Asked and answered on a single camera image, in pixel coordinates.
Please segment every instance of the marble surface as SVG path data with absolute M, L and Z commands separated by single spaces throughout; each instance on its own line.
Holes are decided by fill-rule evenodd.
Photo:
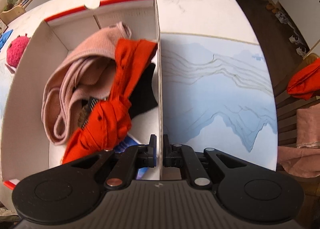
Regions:
M 9 29 L 13 29 L 13 33 L 0 51 L 0 69 L 3 70 L 0 72 L 0 80 L 4 87 L 10 87 L 12 82 L 12 76 L 4 67 L 3 60 L 6 57 L 6 50 L 10 42 L 18 35 L 24 35 L 25 33 L 27 33 L 28 36 L 32 36 L 44 18 L 74 7 L 82 6 L 88 3 L 88 1 L 92 2 L 92 0 L 51 0 L 28 11 L 9 24 Z M 247 18 L 235 0 L 157 0 L 157 4 L 161 36 L 163 37 L 165 37 L 164 34 L 166 33 L 196 34 L 204 37 L 210 36 L 239 41 L 260 48 Z M 219 57 L 222 59 L 225 56 L 224 52 L 218 54 L 216 56 L 217 59 Z M 257 90 L 261 95 L 265 95 L 265 98 L 270 98 L 272 97 L 272 89 L 270 88 L 267 67 L 263 61 L 260 63 L 263 65 L 264 76 L 258 84 L 254 81 L 257 76 L 248 76 L 247 85 L 258 87 L 263 90 Z M 239 67 L 243 65 L 243 63 L 237 61 L 233 61 L 233 64 L 239 65 Z M 1 110 L 5 106 L 6 95 L 6 92 L 3 93 L 1 91 Z M 270 123 L 268 123 L 268 125 L 271 127 L 271 130 L 274 130 L 274 126 L 272 127 Z M 249 139 L 248 142 L 242 142 L 246 150 L 252 147 L 252 140 L 253 139 Z M 263 152 L 260 152 L 259 157 L 266 159 L 266 162 L 272 162 L 273 164 L 270 165 L 270 167 L 273 167 L 276 164 L 276 138 L 272 138 L 268 144 L 272 145 L 272 154 L 265 155 Z
M 212 147 L 275 170 L 277 119 L 259 45 L 161 35 L 163 125 L 171 143 Z

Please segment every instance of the wooden floor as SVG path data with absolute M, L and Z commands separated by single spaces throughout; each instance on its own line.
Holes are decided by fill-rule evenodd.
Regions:
M 289 41 L 293 30 L 281 24 L 275 15 L 266 10 L 267 1 L 236 0 L 247 16 L 265 56 L 273 87 L 300 62 L 296 45 Z

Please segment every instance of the blue fabric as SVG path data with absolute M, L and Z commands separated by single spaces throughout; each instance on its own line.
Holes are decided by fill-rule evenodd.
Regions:
M 6 31 L 6 32 L 0 37 L 0 51 L 1 51 L 2 47 L 4 46 L 5 42 L 7 41 L 7 39 L 10 37 L 10 35 L 11 35 L 12 32 L 13 32 L 13 30 Z

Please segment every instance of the black fabric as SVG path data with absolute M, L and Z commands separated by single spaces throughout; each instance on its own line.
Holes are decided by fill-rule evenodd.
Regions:
M 149 64 L 149 66 L 142 73 L 137 85 L 129 97 L 131 107 L 129 108 L 128 112 L 131 120 L 136 116 L 158 106 L 152 91 L 152 77 L 155 68 L 156 65 L 154 63 Z M 81 129 L 83 129 L 87 124 L 89 115 L 98 101 L 99 99 L 90 97 L 87 101 L 87 104 L 84 105 L 86 101 L 82 100 L 83 107 L 78 119 L 78 126 Z
M 149 64 L 129 97 L 131 102 L 129 116 L 131 119 L 158 106 L 152 91 L 152 77 L 155 68 L 154 63 Z

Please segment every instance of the red cloth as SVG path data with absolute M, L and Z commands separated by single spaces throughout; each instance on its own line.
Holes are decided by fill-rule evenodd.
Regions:
M 110 96 L 98 102 L 84 129 L 78 128 L 68 141 L 62 163 L 82 158 L 105 148 L 114 148 L 131 128 L 129 96 L 155 55 L 157 44 L 147 40 L 120 39 L 115 50 L 117 64 Z
M 320 90 L 320 59 L 293 75 L 287 87 L 287 93 L 296 98 L 308 100 Z

